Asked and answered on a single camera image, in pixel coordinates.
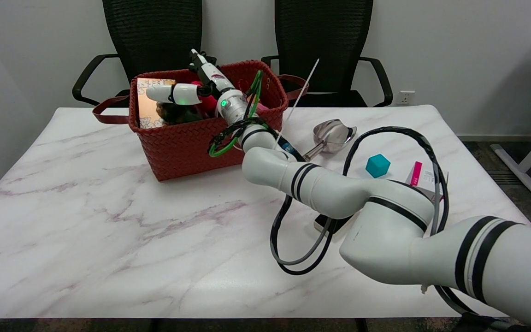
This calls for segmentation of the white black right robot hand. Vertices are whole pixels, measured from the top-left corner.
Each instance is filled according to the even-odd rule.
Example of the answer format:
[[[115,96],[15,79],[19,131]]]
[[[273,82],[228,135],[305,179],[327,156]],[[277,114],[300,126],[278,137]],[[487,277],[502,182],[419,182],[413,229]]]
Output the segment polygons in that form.
[[[149,86],[146,89],[149,99],[160,103],[192,106],[201,103],[200,97],[213,96],[217,100],[223,97],[228,100],[233,96],[244,96],[215,64],[207,60],[205,53],[192,49],[189,55],[190,65],[198,74],[201,85],[175,83]]]

